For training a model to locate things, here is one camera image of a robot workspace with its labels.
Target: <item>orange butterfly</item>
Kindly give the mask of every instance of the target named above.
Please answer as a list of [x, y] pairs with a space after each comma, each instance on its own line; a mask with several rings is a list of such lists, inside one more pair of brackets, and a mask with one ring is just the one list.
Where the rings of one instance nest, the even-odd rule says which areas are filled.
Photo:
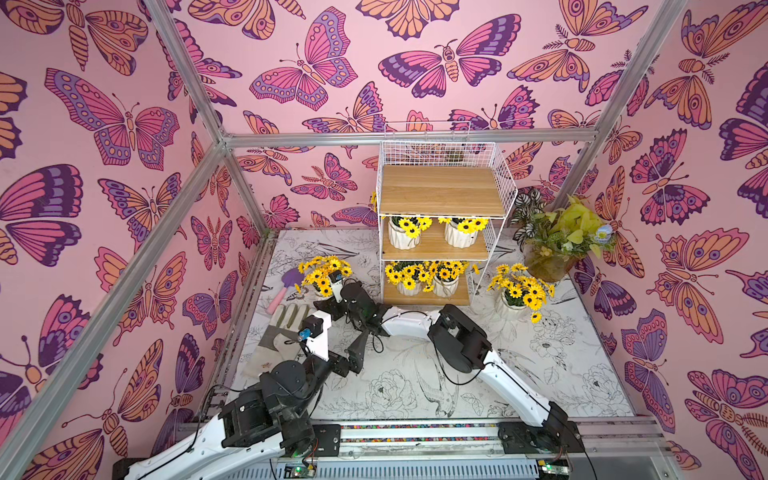
[[[275, 0], [288, 13], [306, 19], [301, 5], [296, 0]], [[253, 13], [248, 22], [243, 25], [243, 35], [255, 40], [266, 40], [275, 31], [275, 14], [270, 0], [193, 0], [187, 10], [198, 20], [209, 23], [223, 23], [234, 27], [243, 22]]]
[[[128, 52], [136, 51], [147, 39], [149, 28], [141, 18], [119, 10], [101, 10], [84, 14], [79, 0], [70, 0], [66, 5], [69, 26], [69, 42], [74, 59], [85, 71], [88, 62], [88, 29], [96, 48], [109, 66], [123, 75], [133, 74], [136, 59]], [[61, 0], [22, 0], [0, 2], [5, 16], [19, 28], [38, 35], [50, 35], [58, 30], [64, 21], [65, 4]]]
[[[128, 435], [120, 420], [140, 422], [154, 413], [160, 403], [161, 386], [157, 385], [157, 375], [163, 359], [163, 340], [153, 343], [125, 387], [123, 398], [117, 411], [112, 411], [112, 405], [104, 410], [101, 416], [90, 414], [80, 415], [61, 424], [62, 428], [81, 417], [91, 417], [104, 422], [100, 429], [90, 430], [80, 435], [48, 447], [35, 455], [22, 476], [22, 480], [44, 480], [46, 478], [83, 478], [92, 480], [98, 472], [101, 458], [104, 455], [104, 437], [109, 437], [109, 443], [115, 453], [128, 457]], [[124, 369], [118, 378], [118, 383], [128, 371]]]
[[603, 153], [611, 149], [608, 155], [608, 164], [613, 165], [619, 161], [621, 152], [630, 151], [635, 148], [640, 142], [643, 141], [643, 134], [639, 131], [625, 131], [623, 129], [629, 128], [628, 125], [621, 126], [621, 117], [619, 121], [611, 129], [611, 133], [608, 135], [608, 139], [605, 141], [605, 147]]
[[[713, 15], [701, 25], [691, 24], [690, 10], [683, 16], [681, 37], [683, 46], [702, 60], [718, 54], [731, 45], [746, 37], [752, 30], [759, 27], [768, 19], [768, 2], [751, 2], [739, 5], [725, 16]], [[680, 61], [677, 67], [683, 72], [693, 75], [673, 78], [662, 84], [645, 102], [648, 108], [656, 100], [662, 100], [668, 110], [677, 107], [677, 116], [687, 124], [706, 130], [712, 126], [712, 108], [704, 83], [695, 75], [701, 73], [702, 78], [709, 84], [715, 82], [713, 67], [726, 58], [729, 53], [723, 53], [711, 58], [705, 65], [701, 60], [687, 58]]]
[[424, 27], [435, 20], [451, 19], [459, 0], [362, 0], [356, 8], [366, 17], [382, 18], [392, 35], [408, 40], [419, 38]]
[[[624, 197], [624, 167], [616, 169], [614, 176], [611, 178], [611, 182], [605, 188], [605, 193], [600, 192], [598, 198], [594, 201], [594, 211], [600, 218], [607, 221], [611, 228], [614, 229], [614, 235], [616, 236], [616, 248], [614, 251], [609, 252], [603, 250], [603, 260], [605, 263], [611, 266], [616, 266], [618, 263], [627, 272], [635, 275], [637, 278], [643, 278], [645, 276], [645, 268], [643, 268], [643, 262], [640, 261], [640, 257], [637, 255], [634, 247], [629, 240], [624, 236], [619, 229], [626, 230], [621, 223], [621, 218], [618, 218], [619, 211], [621, 210], [621, 200]], [[629, 198], [627, 198], [627, 209], [624, 211], [624, 215], [629, 211]]]
[[693, 235], [690, 240], [682, 236], [672, 237], [667, 242], [657, 234], [656, 239], [661, 242], [661, 261], [667, 271], [659, 273], [655, 288], [645, 293], [651, 295], [656, 292], [664, 304], [675, 305], [685, 323], [693, 327], [694, 332], [704, 335], [708, 342], [723, 343], [723, 330], [720, 329], [715, 312], [694, 284], [701, 286], [698, 280], [702, 276], [717, 276], [702, 275], [699, 272], [731, 258], [749, 238], [748, 233], [740, 232], [737, 228], [718, 228], [714, 232], [708, 230]]
[[[626, 28], [648, 10], [640, 7], [629, 15], [619, 15], [616, 7], [605, 2], [598, 7], [598, 0], [560, 0], [560, 11], [565, 24], [573, 35], [592, 37], [608, 35]], [[560, 40], [546, 44], [543, 49], [551, 50], [565, 45], [567, 48], [550, 51], [526, 61], [511, 69], [507, 76], [525, 81], [542, 81], [554, 75], [554, 81], [578, 80], [578, 90], [583, 92], [589, 85], [587, 62], [573, 51], [594, 50], [594, 43], [586, 38], [568, 38], [568, 31], [562, 25], [554, 27]]]
[[[266, 118], [254, 114], [248, 110], [243, 112], [245, 121], [248, 122], [250, 130], [256, 135], [278, 134], [280, 130], [277, 126]], [[288, 157], [284, 154], [301, 154], [312, 150], [314, 147], [258, 147], [249, 148], [248, 153], [253, 155], [243, 155], [238, 157], [237, 161], [240, 167], [246, 172], [261, 171], [265, 175], [277, 175], [282, 177], [286, 185], [291, 185], [290, 172], [277, 161], [286, 161]]]

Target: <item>metal frame bar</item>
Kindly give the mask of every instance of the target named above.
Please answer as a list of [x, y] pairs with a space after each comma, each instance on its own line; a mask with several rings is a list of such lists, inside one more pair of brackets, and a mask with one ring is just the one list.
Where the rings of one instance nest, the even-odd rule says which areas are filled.
[[96, 308], [74, 348], [48, 378], [45, 388], [32, 400], [21, 421], [0, 450], [0, 478], [20, 478], [48, 433], [67, 407], [80, 381], [104, 348], [136, 290], [152, 274], [160, 255], [173, 238], [197, 195], [223, 155], [223, 144], [208, 149], [167, 212], [152, 229], [144, 248], [131, 258], [110, 293]]
[[635, 88], [640, 84], [643, 75], [645, 75], [650, 63], [654, 60], [667, 35], [676, 25], [677, 19], [687, 3], [687, 0], [664, 0], [654, 20], [640, 40], [630, 64], [621, 75], [619, 85], [616, 86], [611, 99], [608, 101], [605, 109], [603, 109], [603, 113], [596, 126], [598, 130], [597, 136], [581, 151], [581, 156], [576, 160], [570, 174], [565, 178], [562, 187], [560, 187], [560, 193], [554, 199], [554, 202], [550, 204], [551, 208], [561, 208], [568, 205], [568, 195], [576, 191], [581, 183], [581, 178], [600, 153], [603, 142], [608, 138], [612, 127], [624, 110], [624, 106], [632, 98]]

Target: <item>floral print table surface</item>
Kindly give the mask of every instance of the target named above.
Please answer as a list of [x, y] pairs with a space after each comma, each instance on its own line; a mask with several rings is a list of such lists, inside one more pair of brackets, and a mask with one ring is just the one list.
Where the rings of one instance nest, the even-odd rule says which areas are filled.
[[[315, 255], [337, 255], [353, 268], [372, 298], [379, 297], [379, 239], [375, 230], [284, 230], [274, 250], [262, 288], [257, 311], [243, 344], [232, 387], [242, 389], [258, 381], [246, 375], [244, 366], [256, 356], [273, 358], [273, 352], [259, 346], [270, 324], [266, 308], [281, 290], [283, 273]], [[515, 242], [503, 233], [492, 265], [521, 261]], [[502, 358], [526, 375], [549, 399], [557, 402], [569, 416], [633, 415], [601, 341], [569, 279], [557, 285], [554, 300], [542, 309], [543, 319], [509, 322], [494, 312], [496, 293], [485, 289], [471, 306], [461, 307], [488, 334]], [[314, 293], [289, 290], [283, 303], [311, 304]], [[340, 319], [330, 330], [329, 346], [337, 353], [356, 338], [351, 324]], [[313, 413], [315, 419], [431, 419], [501, 418], [517, 416], [514, 409], [487, 387], [475, 380], [454, 386], [443, 376], [431, 343], [405, 337], [373, 340], [366, 347], [365, 367], [360, 375], [345, 379], [336, 375], [326, 382], [322, 398]], [[268, 362], [265, 369], [274, 365]], [[470, 375], [446, 366], [454, 382], [465, 382]]]

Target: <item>cable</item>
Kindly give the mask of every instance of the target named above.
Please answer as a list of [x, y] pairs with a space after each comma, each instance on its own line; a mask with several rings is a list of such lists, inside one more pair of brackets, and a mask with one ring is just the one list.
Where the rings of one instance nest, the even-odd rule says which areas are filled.
[[147, 472], [147, 473], [143, 474], [143, 475], [142, 475], [141, 477], [139, 477], [137, 480], [141, 480], [141, 479], [143, 479], [143, 478], [147, 477], [148, 475], [151, 475], [152, 473], [155, 473], [157, 470], [159, 470], [160, 468], [163, 468], [165, 465], [168, 465], [168, 464], [169, 464], [169, 463], [171, 463], [173, 460], [176, 460], [177, 458], [180, 458], [180, 457], [181, 457], [183, 454], [185, 454], [185, 453], [189, 453], [189, 452], [192, 452], [192, 448], [194, 447], [194, 444], [195, 444], [195, 442], [197, 441], [197, 434], [200, 432], [200, 422], [203, 420], [203, 407], [205, 406], [205, 404], [206, 404], [206, 403], [208, 403], [208, 396], [209, 396], [209, 395], [210, 395], [210, 394], [213, 392], [213, 390], [214, 390], [216, 387], [218, 387], [218, 386], [220, 386], [220, 387], [222, 387], [222, 388], [225, 388], [225, 389], [229, 390], [230, 392], [238, 392], [238, 393], [240, 393], [240, 392], [244, 392], [244, 391], [245, 391], [245, 390], [237, 390], [237, 389], [231, 389], [230, 387], [228, 387], [228, 386], [226, 386], [226, 385], [221, 385], [220, 383], [217, 383], [217, 384], [215, 384], [215, 385], [212, 385], [212, 386], [211, 386], [211, 387], [208, 389], [208, 391], [206, 392], [205, 396], [203, 397], [203, 401], [200, 403], [200, 408], [197, 410], [197, 427], [195, 428], [195, 431], [194, 431], [194, 438], [192, 438], [192, 443], [190, 443], [190, 446], [186, 447], [186, 448], [185, 448], [184, 450], [182, 450], [182, 451], [181, 451], [181, 452], [180, 452], [178, 455], [176, 455], [175, 457], [171, 458], [171, 459], [170, 459], [170, 460], [168, 460], [167, 462], [165, 462], [165, 463], [163, 463], [163, 464], [160, 464], [160, 465], [158, 465], [157, 467], [155, 467], [155, 468], [151, 469], [149, 472]]

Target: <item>butterfly wallpaper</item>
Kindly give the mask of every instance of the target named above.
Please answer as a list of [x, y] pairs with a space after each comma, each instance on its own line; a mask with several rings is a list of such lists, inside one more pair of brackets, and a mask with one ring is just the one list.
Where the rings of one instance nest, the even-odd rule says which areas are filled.
[[[768, 65], [754, 54], [768, 2], [688, 6], [591, 166], [586, 203], [616, 249], [571, 275], [686, 478], [754, 480], [768, 476]], [[637, 309], [598, 302], [593, 271]]]

